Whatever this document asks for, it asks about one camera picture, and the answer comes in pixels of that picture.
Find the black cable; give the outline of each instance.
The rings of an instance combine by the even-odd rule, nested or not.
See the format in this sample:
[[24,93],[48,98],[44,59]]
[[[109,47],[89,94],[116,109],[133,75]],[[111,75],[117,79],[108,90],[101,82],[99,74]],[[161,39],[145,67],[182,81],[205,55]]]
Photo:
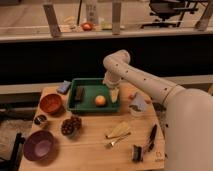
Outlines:
[[80,23],[80,18],[81,18],[81,6],[82,6],[82,0],[79,2],[79,7],[78,7],[78,18],[77,18],[77,26],[79,26]]

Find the cup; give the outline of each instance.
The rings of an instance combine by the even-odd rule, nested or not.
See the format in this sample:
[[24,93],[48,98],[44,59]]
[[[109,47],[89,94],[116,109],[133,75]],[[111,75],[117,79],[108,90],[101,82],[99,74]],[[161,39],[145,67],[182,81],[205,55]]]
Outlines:
[[34,118],[34,124],[44,128],[47,125],[47,117],[45,115],[38,115]]

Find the small wooden bowl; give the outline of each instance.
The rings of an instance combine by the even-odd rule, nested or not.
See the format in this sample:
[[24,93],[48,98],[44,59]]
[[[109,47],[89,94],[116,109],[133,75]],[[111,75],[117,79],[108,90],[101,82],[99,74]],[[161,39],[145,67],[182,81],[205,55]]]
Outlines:
[[58,94],[48,94],[41,99],[39,106],[45,113],[55,114],[62,107],[61,96]]

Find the wooden table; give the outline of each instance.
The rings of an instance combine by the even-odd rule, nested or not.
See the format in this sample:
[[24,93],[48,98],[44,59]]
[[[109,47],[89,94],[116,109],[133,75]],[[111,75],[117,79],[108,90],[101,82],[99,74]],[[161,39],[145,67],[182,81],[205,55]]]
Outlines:
[[[44,88],[41,97],[56,93],[56,88]],[[71,112],[64,110],[55,117],[46,115],[49,121],[46,129],[55,137],[54,149],[39,162],[28,161],[23,156],[19,171],[133,171],[163,168],[165,141],[152,103],[143,116],[134,117],[130,114],[128,96],[136,91],[139,90],[129,83],[120,84],[121,106],[118,113],[81,116],[83,127],[75,139],[63,136],[60,131],[62,121],[70,118]],[[141,94],[145,100],[151,101],[148,95]],[[68,95],[61,97],[66,108]],[[36,111],[38,114],[43,114],[39,107]],[[121,121],[130,124],[132,134],[112,149],[106,149],[104,145],[108,140],[105,139],[105,133]],[[132,162],[132,146],[145,145],[154,124],[158,125],[154,149],[144,155],[143,162]],[[33,124],[30,134],[40,129]]]

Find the red bowl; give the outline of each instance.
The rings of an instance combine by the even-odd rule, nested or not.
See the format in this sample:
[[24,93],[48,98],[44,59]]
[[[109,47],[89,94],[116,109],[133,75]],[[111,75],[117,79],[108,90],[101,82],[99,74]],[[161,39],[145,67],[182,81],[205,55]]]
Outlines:
[[61,96],[58,94],[48,94],[41,99],[39,106],[45,113],[54,114],[62,106]]
[[38,161],[50,153],[53,145],[53,135],[49,131],[40,130],[26,139],[23,146],[23,155],[30,161]]

